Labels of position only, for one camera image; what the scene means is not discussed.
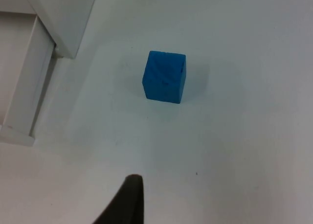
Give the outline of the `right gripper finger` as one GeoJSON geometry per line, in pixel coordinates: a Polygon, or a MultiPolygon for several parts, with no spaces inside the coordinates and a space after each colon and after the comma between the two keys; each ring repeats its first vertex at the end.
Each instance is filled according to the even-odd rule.
{"type": "Polygon", "coordinates": [[[95,224],[142,224],[144,223],[143,177],[132,174],[124,182],[95,224]]]}

